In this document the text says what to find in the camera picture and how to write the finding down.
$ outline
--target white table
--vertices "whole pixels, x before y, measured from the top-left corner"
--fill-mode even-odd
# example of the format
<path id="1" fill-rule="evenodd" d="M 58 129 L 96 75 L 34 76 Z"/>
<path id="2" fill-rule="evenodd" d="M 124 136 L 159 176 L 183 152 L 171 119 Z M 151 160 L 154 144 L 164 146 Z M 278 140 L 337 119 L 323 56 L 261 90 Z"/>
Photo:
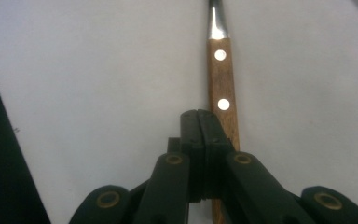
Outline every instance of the white table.
<path id="1" fill-rule="evenodd" d="M 241 150 L 358 204 L 358 5 L 225 1 Z M 207 1 L 0 1 L 0 94 L 52 223 L 150 177 L 207 108 Z M 189 223 L 211 223 L 208 204 Z"/>

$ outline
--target metal rivet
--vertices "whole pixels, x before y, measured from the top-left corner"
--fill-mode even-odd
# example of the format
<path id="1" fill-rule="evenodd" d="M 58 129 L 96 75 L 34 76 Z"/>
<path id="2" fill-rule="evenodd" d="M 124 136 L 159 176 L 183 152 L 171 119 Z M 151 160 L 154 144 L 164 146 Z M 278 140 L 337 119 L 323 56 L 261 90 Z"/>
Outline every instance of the metal rivet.
<path id="1" fill-rule="evenodd" d="M 220 99 L 219 102 L 217 102 L 217 107 L 221 110 L 228 110 L 229 109 L 229 100 L 227 99 Z"/>
<path id="2" fill-rule="evenodd" d="M 118 202 L 120 202 L 120 195 L 113 190 L 100 194 L 97 199 L 97 205 L 100 208 L 110 208 L 117 205 Z"/>
<path id="3" fill-rule="evenodd" d="M 217 59 L 219 61 L 223 61 L 227 57 L 227 54 L 222 49 L 219 49 L 214 53 L 214 57 L 215 57 L 215 59 Z"/>
<path id="4" fill-rule="evenodd" d="M 252 162 L 252 159 L 244 154 L 237 154 L 234 157 L 234 161 L 240 164 L 249 164 Z"/>
<path id="5" fill-rule="evenodd" d="M 333 195 L 330 195 L 328 193 L 319 192 L 316 193 L 313 198 L 316 202 L 323 205 L 324 207 L 331 209 L 331 210 L 339 210 L 342 208 L 342 202 L 334 197 Z"/>
<path id="6" fill-rule="evenodd" d="M 183 160 L 182 160 L 182 157 L 180 157 L 180 156 L 169 155 L 169 156 L 167 156 L 167 158 L 165 158 L 165 161 L 166 161 L 168 164 L 176 165 L 176 164 L 182 163 Z"/>

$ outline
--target wooden knife handle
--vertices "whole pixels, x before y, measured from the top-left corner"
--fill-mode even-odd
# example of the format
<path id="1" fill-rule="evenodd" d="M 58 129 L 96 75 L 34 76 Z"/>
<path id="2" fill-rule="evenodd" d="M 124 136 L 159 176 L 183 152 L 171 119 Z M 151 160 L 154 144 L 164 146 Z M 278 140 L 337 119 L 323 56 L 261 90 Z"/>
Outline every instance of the wooden knife handle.
<path id="1" fill-rule="evenodd" d="M 240 138 L 230 45 L 229 38 L 208 40 L 209 103 L 212 112 L 219 118 L 227 138 L 231 140 L 235 150 L 239 151 Z M 219 107 L 219 102 L 229 102 L 229 107 L 227 104 L 221 104 Z M 213 223 L 224 224 L 220 200 L 212 200 L 212 210 Z"/>

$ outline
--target knife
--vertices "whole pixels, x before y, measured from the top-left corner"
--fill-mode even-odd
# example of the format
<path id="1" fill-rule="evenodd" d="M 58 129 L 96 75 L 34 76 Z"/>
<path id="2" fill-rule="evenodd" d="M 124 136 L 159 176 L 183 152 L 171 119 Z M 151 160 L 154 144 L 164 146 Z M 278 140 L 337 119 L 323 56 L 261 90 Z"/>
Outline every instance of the knife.
<path id="1" fill-rule="evenodd" d="M 231 41 L 223 13 L 221 0 L 209 1 L 208 19 L 208 88 L 210 109 L 219 118 L 227 138 L 240 150 L 237 105 L 235 102 L 234 76 L 231 57 Z M 222 224 L 224 219 L 220 201 L 212 201 L 213 223 Z"/>

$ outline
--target white surface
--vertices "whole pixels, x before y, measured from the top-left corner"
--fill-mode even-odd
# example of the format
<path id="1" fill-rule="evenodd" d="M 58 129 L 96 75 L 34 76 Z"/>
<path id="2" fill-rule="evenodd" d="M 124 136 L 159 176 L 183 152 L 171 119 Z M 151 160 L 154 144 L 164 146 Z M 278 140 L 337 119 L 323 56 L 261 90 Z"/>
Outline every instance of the white surface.
<path id="1" fill-rule="evenodd" d="M 241 150 L 293 193 L 358 203 L 358 7 L 224 4 Z M 0 1 L 0 93 L 52 223 L 145 181 L 180 114 L 207 108 L 206 27 L 207 1 Z"/>

